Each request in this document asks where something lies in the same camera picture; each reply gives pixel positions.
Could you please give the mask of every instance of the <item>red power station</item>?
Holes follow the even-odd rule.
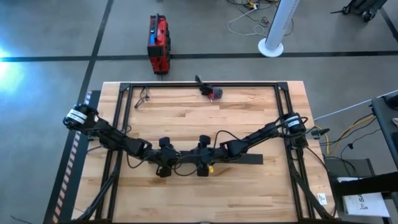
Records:
[[[170,33],[166,17],[150,16],[148,56],[157,75],[164,75],[170,68]]]

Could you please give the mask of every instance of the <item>black metal frame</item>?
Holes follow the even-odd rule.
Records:
[[[209,82],[209,84],[213,86],[218,86],[218,87],[229,87],[229,86],[261,86],[261,87],[272,87],[275,91],[275,98],[277,102],[277,108],[279,112],[279,116],[282,117],[284,113],[284,108],[282,106],[282,98],[281,98],[281,91],[284,94],[286,105],[287,105],[287,113],[293,113],[293,106],[292,102],[290,99],[290,94],[289,94],[289,87],[286,82]],[[118,100],[116,103],[116,109],[115,109],[115,114],[114,114],[114,119],[113,119],[113,126],[117,128],[117,123],[119,121],[119,116],[121,112],[121,105],[122,105],[122,100],[123,100],[123,95],[125,92],[127,92],[127,102],[126,102],[126,109],[124,112],[123,116],[123,125],[122,125],[122,130],[121,131],[126,131],[127,126],[128,126],[128,119],[129,119],[129,114],[130,114],[130,108],[131,108],[131,103],[132,103],[132,93],[134,88],[142,88],[142,87],[157,87],[157,88],[167,88],[167,87],[197,87],[196,83],[121,83],[119,86],[119,95],[118,95]],[[288,166],[294,166],[292,162],[290,162],[290,158],[292,158],[292,150],[288,147],[288,142],[285,140],[285,151],[287,155],[287,162]],[[106,160],[105,160],[105,165],[104,165],[104,171],[103,171],[103,178],[101,182],[101,186],[104,185],[106,182],[108,176],[109,176],[109,169],[111,167],[111,161],[112,161],[113,153],[109,151],[106,155]],[[123,157],[123,152],[119,151],[116,157],[116,163],[121,165],[121,159]],[[304,184],[309,188],[308,186],[308,179],[307,179],[307,173],[305,170],[305,165],[303,161],[303,157],[298,155],[298,164],[300,167],[300,176],[302,177],[302,180]],[[308,222],[310,220],[315,219],[315,213],[313,211],[313,205],[311,204],[310,200],[308,197],[306,197],[306,203],[307,203],[307,208],[308,208],[308,216],[309,219],[304,218],[303,216],[303,210],[301,207],[301,202],[300,202],[300,195],[299,195],[299,189],[297,187],[297,181],[295,178],[293,178],[294,173],[292,173],[292,170],[289,169],[290,172],[290,181],[292,184],[292,191],[293,191],[293,196],[294,196],[294,203],[295,203],[295,209],[296,209],[296,214],[297,214],[297,219],[298,221],[302,222]],[[108,207],[108,212],[106,214],[106,219],[111,222],[113,219],[113,214],[114,214],[114,206],[116,203],[116,194],[118,190],[118,180],[119,180],[119,173],[118,172],[113,184],[112,184],[112,190],[111,190],[111,197],[109,200],[109,207]],[[98,208],[96,210],[95,214],[95,219],[101,219],[103,216],[103,201],[98,205]],[[334,220],[319,220],[323,222],[335,222]]]

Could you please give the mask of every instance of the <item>floor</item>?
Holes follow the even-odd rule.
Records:
[[[99,90],[105,81],[160,80],[149,61],[140,60],[146,54],[149,15],[157,12],[169,21],[173,54],[204,54],[172,60],[165,81],[193,80],[196,74],[204,80],[303,80],[314,117],[396,90],[398,43],[391,30],[398,26],[398,3],[388,1],[384,14],[369,24],[354,15],[330,14],[347,3],[301,0],[294,30],[283,39],[287,54],[245,58],[242,53],[258,53],[262,37],[229,33],[226,23],[241,13],[224,0],[0,0],[0,220],[19,223],[13,215],[42,223],[68,133],[61,120],[87,90]],[[251,15],[272,20],[275,10],[271,6]],[[256,24],[244,17],[232,28],[252,32]],[[107,55],[138,60],[94,60]],[[362,105],[318,124],[336,139],[368,113]],[[353,134],[335,155],[377,128],[373,123]],[[358,141],[344,157],[370,158],[378,174],[396,170],[380,132]],[[397,223],[396,212],[391,215]]]

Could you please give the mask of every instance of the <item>white cylinder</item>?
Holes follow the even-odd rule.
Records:
[[[267,57],[278,57],[283,52],[282,38],[300,0],[280,0],[268,37],[259,42],[260,52]]]

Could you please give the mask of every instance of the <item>wooden table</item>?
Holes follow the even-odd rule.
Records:
[[[303,82],[288,82],[294,111],[313,119]],[[150,88],[150,101],[134,109],[141,89],[135,89],[129,117],[132,129],[128,136],[150,141],[154,148],[158,139],[171,138],[176,150],[190,150],[198,144],[201,134],[211,136],[220,129],[239,138],[278,118],[275,93],[264,87],[228,87],[224,96],[212,103],[197,88]],[[99,99],[99,115],[113,120],[119,83],[104,83]],[[218,142],[231,136],[220,134]],[[308,140],[310,148],[321,158],[318,141]],[[98,142],[89,146],[95,147]],[[297,216],[292,196],[289,170],[283,140],[271,139],[249,150],[263,154],[264,165],[215,164],[209,177],[159,178],[154,164],[143,163],[130,169],[123,157],[116,199],[114,222],[294,222]],[[73,218],[81,215],[98,193],[103,174],[105,149],[89,152],[75,202]],[[317,158],[305,151],[305,165],[314,195],[324,193],[333,211],[334,200],[326,171]],[[132,164],[139,161],[131,158]],[[183,166],[186,174],[195,167]],[[304,214],[305,199],[301,192]]]

